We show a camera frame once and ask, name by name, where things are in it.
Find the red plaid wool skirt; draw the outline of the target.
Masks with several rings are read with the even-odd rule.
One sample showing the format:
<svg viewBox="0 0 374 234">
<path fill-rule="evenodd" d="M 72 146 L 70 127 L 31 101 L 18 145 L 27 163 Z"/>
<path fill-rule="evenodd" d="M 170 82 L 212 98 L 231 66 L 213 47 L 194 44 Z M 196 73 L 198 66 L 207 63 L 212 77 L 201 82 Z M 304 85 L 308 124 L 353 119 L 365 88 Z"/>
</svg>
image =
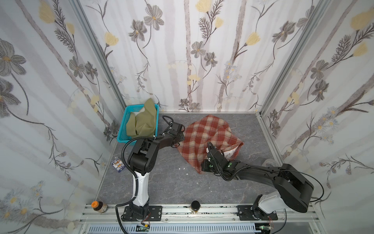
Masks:
<svg viewBox="0 0 374 234">
<path fill-rule="evenodd" d="M 218 150 L 225 153 L 228 160 L 236 159 L 243 146 L 229 124 L 214 115 L 208 115 L 190 124 L 184 131 L 185 140 L 177 147 L 181 156 L 201 174 L 201 163 L 207 158 L 207 144 L 211 142 Z"/>
</svg>

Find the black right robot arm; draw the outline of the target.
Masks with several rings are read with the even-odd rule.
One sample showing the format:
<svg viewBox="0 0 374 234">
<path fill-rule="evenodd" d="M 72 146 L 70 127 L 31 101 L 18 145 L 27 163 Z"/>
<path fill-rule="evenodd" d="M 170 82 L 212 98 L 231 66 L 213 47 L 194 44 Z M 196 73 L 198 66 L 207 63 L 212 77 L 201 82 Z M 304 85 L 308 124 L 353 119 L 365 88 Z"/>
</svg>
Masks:
<svg viewBox="0 0 374 234">
<path fill-rule="evenodd" d="M 234 179 L 249 180 L 276 189 L 268 195 L 258 195 L 249 208 L 254 220 L 266 220 L 277 210 L 291 209 L 306 213 L 312 199 L 314 185 L 306 178 L 307 174 L 296 170 L 290 164 L 280 167 L 263 167 L 241 161 L 229 161 L 224 153 L 211 142 L 207 144 L 207 159 L 201 164 L 202 171 L 214 173 L 229 182 Z"/>
</svg>

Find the olive green skirt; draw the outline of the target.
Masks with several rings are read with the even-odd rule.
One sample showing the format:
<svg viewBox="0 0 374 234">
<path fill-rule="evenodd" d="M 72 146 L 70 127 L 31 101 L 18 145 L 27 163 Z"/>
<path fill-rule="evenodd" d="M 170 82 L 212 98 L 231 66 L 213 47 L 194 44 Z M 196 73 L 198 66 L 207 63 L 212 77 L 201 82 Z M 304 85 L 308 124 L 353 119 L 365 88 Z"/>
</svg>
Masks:
<svg viewBox="0 0 374 234">
<path fill-rule="evenodd" d="M 130 112 L 126 123 L 126 134 L 128 137 L 152 137 L 155 134 L 157 109 L 151 98 L 144 103 L 144 110 L 136 114 Z"/>
</svg>

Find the teal plastic basket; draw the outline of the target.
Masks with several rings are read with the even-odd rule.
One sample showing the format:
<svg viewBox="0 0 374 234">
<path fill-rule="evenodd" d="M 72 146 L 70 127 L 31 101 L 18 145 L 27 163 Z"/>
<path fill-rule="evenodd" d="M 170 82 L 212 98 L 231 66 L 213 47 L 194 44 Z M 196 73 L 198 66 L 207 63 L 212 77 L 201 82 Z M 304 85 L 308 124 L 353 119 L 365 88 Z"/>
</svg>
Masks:
<svg viewBox="0 0 374 234">
<path fill-rule="evenodd" d="M 158 135 L 158 123 L 159 123 L 159 106 L 157 104 L 154 105 L 156 109 L 156 120 L 155 120 L 155 135 Z M 127 143 L 131 140 L 131 137 L 127 136 L 126 125 L 128 120 L 130 119 L 130 114 L 132 112 L 140 112 L 144 108 L 144 104 L 136 104 L 130 105 L 125 108 L 125 112 L 122 118 L 122 122 L 119 128 L 117 142 L 118 143 Z"/>
</svg>

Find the black knob jar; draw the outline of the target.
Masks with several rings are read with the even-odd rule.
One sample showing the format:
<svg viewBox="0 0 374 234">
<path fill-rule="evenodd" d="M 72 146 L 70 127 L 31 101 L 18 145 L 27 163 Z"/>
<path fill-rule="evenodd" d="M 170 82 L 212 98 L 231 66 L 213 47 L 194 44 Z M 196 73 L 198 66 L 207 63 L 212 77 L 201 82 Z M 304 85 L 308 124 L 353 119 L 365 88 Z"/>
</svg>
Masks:
<svg viewBox="0 0 374 234">
<path fill-rule="evenodd" d="M 198 213 L 198 211 L 200 210 L 200 208 L 201 208 L 201 204 L 200 204 L 200 202 L 197 201 L 197 200 L 193 201 L 193 202 L 191 203 L 191 205 L 190 205 L 190 210 L 191 210 L 191 212 L 194 213 L 194 214 Z"/>
</svg>

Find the clear tape roll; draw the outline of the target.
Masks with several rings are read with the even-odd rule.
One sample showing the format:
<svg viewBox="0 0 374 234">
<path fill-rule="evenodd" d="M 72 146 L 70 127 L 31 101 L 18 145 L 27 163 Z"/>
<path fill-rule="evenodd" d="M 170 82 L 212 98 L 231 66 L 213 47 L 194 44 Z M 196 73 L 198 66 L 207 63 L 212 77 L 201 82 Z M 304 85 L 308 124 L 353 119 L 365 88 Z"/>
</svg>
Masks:
<svg viewBox="0 0 374 234">
<path fill-rule="evenodd" d="M 263 167 L 281 167 L 281 164 L 279 164 L 277 161 L 273 159 L 266 159 L 263 164 Z"/>
</svg>

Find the orange capped bottle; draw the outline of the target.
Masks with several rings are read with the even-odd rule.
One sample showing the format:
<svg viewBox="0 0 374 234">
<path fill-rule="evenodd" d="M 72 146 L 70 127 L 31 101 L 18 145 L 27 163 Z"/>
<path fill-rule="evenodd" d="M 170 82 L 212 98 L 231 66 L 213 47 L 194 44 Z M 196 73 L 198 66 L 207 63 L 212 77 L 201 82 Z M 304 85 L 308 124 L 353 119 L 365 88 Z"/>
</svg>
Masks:
<svg viewBox="0 0 374 234">
<path fill-rule="evenodd" d="M 97 201 L 97 200 L 91 203 L 91 207 L 93 208 L 94 211 L 98 213 L 105 213 L 108 209 L 108 206 L 106 203 L 102 201 Z"/>
</svg>

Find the aluminium front rail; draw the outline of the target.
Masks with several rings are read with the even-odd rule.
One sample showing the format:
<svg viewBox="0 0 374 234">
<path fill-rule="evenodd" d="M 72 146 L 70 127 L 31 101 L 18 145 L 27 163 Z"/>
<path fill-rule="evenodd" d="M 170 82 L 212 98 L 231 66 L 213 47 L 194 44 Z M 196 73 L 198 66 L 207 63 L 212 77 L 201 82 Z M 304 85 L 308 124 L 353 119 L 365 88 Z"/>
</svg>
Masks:
<svg viewBox="0 0 374 234">
<path fill-rule="evenodd" d="M 143 221 L 133 218 L 128 208 L 119 208 L 125 221 L 119 225 L 115 207 L 105 213 L 85 207 L 77 234 L 324 234 L 319 217 L 309 206 L 304 214 L 291 209 L 276 211 L 278 220 L 240 220 L 238 206 L 250 204 L 205 204 L 198 213 L 190 205 L 155 205 Z"/>
</svg>

